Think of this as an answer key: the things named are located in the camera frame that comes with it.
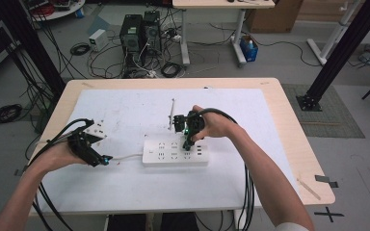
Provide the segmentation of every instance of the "black pole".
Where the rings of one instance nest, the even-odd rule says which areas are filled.
[[[53,64],[38,34],[33,29],[19,0],[0,0],[0,20],[8,27],[13,37],[20,41],[29,57],[38,68],[57,102],[65,89],[65,82]]]
[[[297,96],[303,111],[318,108],[321,97],[370,30],[370,0],[366,0],[347,32],[332,51],[314,83],[304,96]]]

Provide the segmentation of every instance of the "cardboard box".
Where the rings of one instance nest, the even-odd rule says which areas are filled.
[[[249,46],[250,41],[252,41],[253,47]],[[259,48],[251,36],[243,36],[242,39],[240,39],[240,48],[247,62],[254,62],[256,60]]]
[[[272,9],[249,10],[246,23],[253,33],[289,33],[303,0],[279,0]]]

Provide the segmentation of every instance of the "white sleeve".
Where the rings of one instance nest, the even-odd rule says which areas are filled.
[[[308,231],[308,229],[297,223],[286,222],[279,224],[275,231]]]

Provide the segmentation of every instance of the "cable connector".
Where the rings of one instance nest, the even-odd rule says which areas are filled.
[[[149,78],[156,78],[157,77],[157,72],[155,70],[150,70],[148,72],[148,77]]]
[[[181,41],[181,36],[176,35],[176,36],[174,36],[174,37],[172,38],[172,40],[173,40],[174,42],[180,42],[180,41]]]

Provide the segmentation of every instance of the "floor mat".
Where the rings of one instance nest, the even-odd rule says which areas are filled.
[[[310,85],[282,85],[282,87],[306,136],[365,138],[333,86],[326,90],[320,100],[322,112],[305,112],[300,109],[296,95],[305,95]]]

